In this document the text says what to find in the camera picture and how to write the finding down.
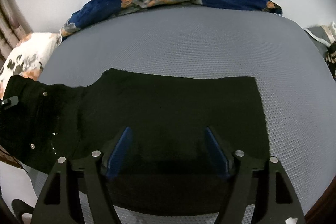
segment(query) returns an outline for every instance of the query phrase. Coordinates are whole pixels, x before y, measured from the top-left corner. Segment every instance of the black clip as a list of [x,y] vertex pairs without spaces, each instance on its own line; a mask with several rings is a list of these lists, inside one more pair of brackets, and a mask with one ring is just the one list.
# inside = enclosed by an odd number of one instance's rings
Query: black clip
[[17,105],[17,103],[19,102],[19,97],[14,95],[12,97],[9,97],[5,100],[1,100],[0,99],[0,111],[6,110],[12,106]]
[[78,160],[60,157],[42,188],[31,223],[84,224],[78,194],[78,178],[83,177],[94,222],[121,224],[99,172],[102,156],[96,150]]
[[238,166],[230,199],[222,204],[215,224],[242,222],[253,175],[258,178],[258,187],[251,224],[305,223],[299,199],[278,158],[271,156],[266,159],[255,159],[241,150],[236,150],[230,155],[225,150],[225,143],[221,137],[218,134],[211,136],[219,144],[218,149],[226,156],[225,159],[233,156],[235,166]]

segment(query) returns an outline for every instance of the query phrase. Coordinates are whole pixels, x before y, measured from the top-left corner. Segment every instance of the black metal bracket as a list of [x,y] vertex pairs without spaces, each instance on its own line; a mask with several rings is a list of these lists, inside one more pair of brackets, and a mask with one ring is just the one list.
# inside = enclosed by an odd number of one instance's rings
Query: black metal bracket
[[[211,127],[206,129],[207,146],[220,151],[215,151],[210,158],[217,169],[224,169],[219,172],[224,179],[234,179],[230,199],[223,202],[215,224],[241,224],[252,177],[258,178],[258,187],[251,224],[304,224],[298,197],[279,159],[272,156],[255,159],[241,150],[232,153],[230,145],[213,132]],[[128,146],[129,141],[124,142],[126,144],[120,147]],[[105,184],[108,172],[101,173],[102,158],[103,153],[98,150],[79,160],[59,158],[37,200],[31,224],[84,224],[78,195],[79,178],[85,181],[95,224],[121,224]]]

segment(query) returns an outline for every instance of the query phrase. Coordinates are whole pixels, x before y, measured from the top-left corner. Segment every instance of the white floral cloth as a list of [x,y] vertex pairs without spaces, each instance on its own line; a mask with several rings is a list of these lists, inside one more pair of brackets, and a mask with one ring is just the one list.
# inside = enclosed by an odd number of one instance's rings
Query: white floral cloth
[[0,71],[0,99],[13,75],[39,78],[53,51],[61,44],[57,33],[30,33],[11,51]]

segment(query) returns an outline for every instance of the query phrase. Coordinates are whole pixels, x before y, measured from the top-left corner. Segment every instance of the black fabric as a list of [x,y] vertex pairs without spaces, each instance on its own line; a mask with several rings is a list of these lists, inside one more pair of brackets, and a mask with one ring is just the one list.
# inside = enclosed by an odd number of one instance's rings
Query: black fabric
[[77,159],[104,150],[130,126],[133,143],[120,175],[107,184],[115,205],[138,212],[218,212],[232,182],[221,181],[209,163],[206,126],[213,126],[233,151],[258,158],[269,154],[253,77],[188,79],[111,69],[91,86],[69,88],[15,75],[4,98],[13,95],[20,101],[1,112],[0,143],[45,173],[60,156]]

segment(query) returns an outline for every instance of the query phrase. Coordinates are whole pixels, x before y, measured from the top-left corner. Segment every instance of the gray cushion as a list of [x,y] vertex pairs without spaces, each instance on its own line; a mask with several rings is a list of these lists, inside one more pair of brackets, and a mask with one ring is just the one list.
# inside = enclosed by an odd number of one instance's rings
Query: gray cushion
[[304,213],[336,174],[335,82],[313,42],[291,20],[195,6],[125,15],[66,39],[40,81],[86,86],[110,68],[194,78],[253,76],[270,152],[280,158]]

